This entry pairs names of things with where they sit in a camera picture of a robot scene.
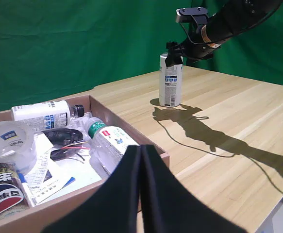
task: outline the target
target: bottle cap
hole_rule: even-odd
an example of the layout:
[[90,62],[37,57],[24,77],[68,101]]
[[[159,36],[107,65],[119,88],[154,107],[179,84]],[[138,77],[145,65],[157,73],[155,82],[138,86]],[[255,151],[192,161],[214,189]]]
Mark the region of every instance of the bottle cap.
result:
[[77,104],[75,105],[75,111],[76,111],[76,116],[77,117],[83,117],[85,110],[82,104]]
[[166,43],[166,49],[170,49],[171,47],[174,47],[176,45],[178,45],[177,42],[173,42],[173,41],[167,42]]

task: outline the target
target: cardboard box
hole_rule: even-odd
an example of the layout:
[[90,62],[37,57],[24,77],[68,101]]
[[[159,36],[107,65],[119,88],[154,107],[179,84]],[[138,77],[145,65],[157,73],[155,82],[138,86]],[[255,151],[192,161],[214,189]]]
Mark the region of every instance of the cardboard box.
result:
[[[152,144],[160,154],[164,163],[169,166],[169,155],[159,146],[150,141],[138,130],[125,122],[115,113],[103,106],[100,102],[90,95],[65,99],[69,104],[82,104],[85,112],[92,112],[93,116],[102,119],[106,125],[121,127],[128,133],[138,144]],[[0,121],[11,120],[10,111],[0,112]],[[39,233],[41,230],[50,225],[52,222],[65,216],[77,206],[81,205],[91,195],[93,195],[105,180],[98,181],[79,190],[38,205],[34,208],[25,210],[14,216],[0,220],[0,233],[17,232],[17,233]]]

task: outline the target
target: tape roll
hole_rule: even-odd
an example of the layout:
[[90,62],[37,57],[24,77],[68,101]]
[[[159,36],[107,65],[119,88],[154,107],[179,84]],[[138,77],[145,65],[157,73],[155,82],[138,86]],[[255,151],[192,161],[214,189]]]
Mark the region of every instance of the tape roll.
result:
[[0,163],[11,164],[24,175],[37,160],[33,132],[25,123],[0,122]]

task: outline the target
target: receipt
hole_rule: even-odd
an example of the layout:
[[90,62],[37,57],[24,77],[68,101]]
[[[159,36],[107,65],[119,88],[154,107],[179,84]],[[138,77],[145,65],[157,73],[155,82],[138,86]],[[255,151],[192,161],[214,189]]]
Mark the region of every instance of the receipt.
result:
[[57,160],[55,162],[61,170],[65,171],[65,174],[69,174],[70,178],[72,176],[75,181],[65,186],[58,192],[54,193],[42,203],[47,202],[49,200],[53,200],[57,197],[61,197],[65,194],[71,193],[75,190],[78,190],[80,188],[83,188],[101,180],[99,174],[90,165],[90,151],[81,150],[79,151],[79,154],[83,156],[85,161],[83,161],[78,155],[73,155],[65,159]]
[[44,133],[34,135],[37,161],[34,167],[25,176],[28,186],[38,188],[43,182],[48,170],[48,160],[53,144],[45,136]]
[[75,179],[66,171],[62,170],[53,160],[49,158],[47,174],[42,184],[37,187],[30,188],[37,203],[41,203],[46,198],[61,190],[65,184],[68,185]]

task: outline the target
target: wooden table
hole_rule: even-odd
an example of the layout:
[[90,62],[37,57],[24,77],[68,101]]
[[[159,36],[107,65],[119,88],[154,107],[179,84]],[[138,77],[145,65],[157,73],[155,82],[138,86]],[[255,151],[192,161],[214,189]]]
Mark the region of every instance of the wooden table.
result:
[[255,232],[283,198],[283,86],[184,67],[182,106],[171,109],[156,106],[158,79],[157,71],[86,93],[166,150],[194,196]]

